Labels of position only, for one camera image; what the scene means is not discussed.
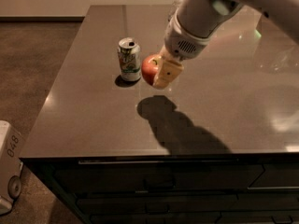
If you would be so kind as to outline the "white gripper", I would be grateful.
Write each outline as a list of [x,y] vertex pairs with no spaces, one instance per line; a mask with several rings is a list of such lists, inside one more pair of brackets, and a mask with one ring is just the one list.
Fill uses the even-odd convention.
[[207,46],[211,37],[206,13],[179,9],[170,20],[164,36],[164,46],[158,53],[161,62],[153,80],[153,87],[164,89],[183,71],[181,63],[197,57]]

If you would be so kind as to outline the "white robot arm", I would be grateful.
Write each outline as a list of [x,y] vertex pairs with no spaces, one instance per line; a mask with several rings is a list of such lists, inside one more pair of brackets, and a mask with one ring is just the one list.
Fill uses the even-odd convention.
[[299,0],[183,0],[166,27],[157,71],[149,84],[156,89],[167,87],[182,72],[181,62],[197,57],[217,29],[244,6],[299,41]]

